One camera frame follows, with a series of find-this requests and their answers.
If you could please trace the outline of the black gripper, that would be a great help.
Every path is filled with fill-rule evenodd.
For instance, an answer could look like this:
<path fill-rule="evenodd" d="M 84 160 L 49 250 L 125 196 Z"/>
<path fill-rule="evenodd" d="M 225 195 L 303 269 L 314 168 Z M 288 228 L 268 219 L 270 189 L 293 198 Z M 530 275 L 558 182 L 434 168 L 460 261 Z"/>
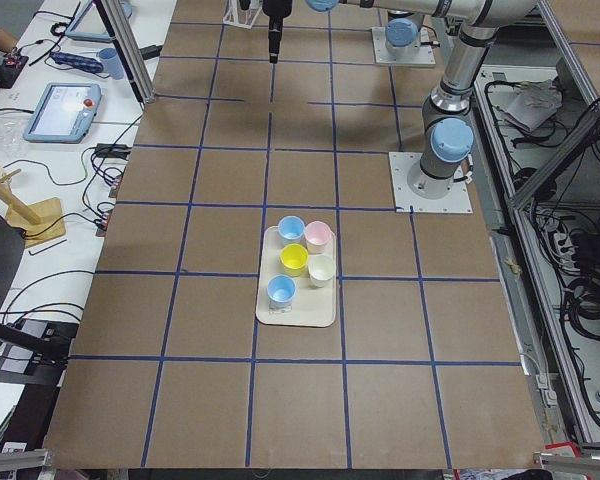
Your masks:
<path fill-rule="evenodd" d="M 263 0 L 263 12 L 270 18 L 268 26 L 269 62 L 277 63 L 283 33 L 283 19 L 292 13 L 292 0 Z"/>

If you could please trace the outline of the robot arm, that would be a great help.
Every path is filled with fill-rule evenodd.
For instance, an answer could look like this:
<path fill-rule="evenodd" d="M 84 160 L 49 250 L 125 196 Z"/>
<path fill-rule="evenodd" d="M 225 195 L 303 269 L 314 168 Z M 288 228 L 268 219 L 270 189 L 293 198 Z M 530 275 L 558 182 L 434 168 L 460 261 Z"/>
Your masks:
<path fill-rule="evenodd" d="M 356 1 L 360 8 L 378 8 L 425 14 L 434 18 L 460 18 L 444 74 L 423 104 L 426 147 L 419 164 L 408 173 L 408 186 L 416 195 L 441 199 L 451 189 L 458 166 L 471 153 L 472 128 L 465 117 L 473 83 L 497 31 L 526 16 L 534 1 Z"/>
<path fill-rule="evenodd" d="M 390 50 L 418 48 L 421 44 L 421 30 L 425 15 L 401 10 L 387 12 L 385 43 Z"/>

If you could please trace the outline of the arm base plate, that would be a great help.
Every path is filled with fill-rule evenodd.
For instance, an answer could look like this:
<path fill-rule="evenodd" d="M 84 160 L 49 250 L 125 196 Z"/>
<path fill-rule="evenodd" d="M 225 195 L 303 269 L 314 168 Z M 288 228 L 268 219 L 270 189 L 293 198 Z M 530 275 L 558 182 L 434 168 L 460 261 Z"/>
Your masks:
<path fill-rule="evenodd" d="M 449 179 L 437 180 L 420 168 L 420 152 L 390 152 L 395 210 L 402 213 L 472 214 L 471 180 L 461 167 Z"/>
<path fill-rule="evenodd" d="M 404 47 L 391 45 L 386 40 L 384 27 L 371 29 L 375 63 L 384 66 L 433 68 L 436 65 L 433 47 L 426 28 L 420 30 L 420 39 Z"/>

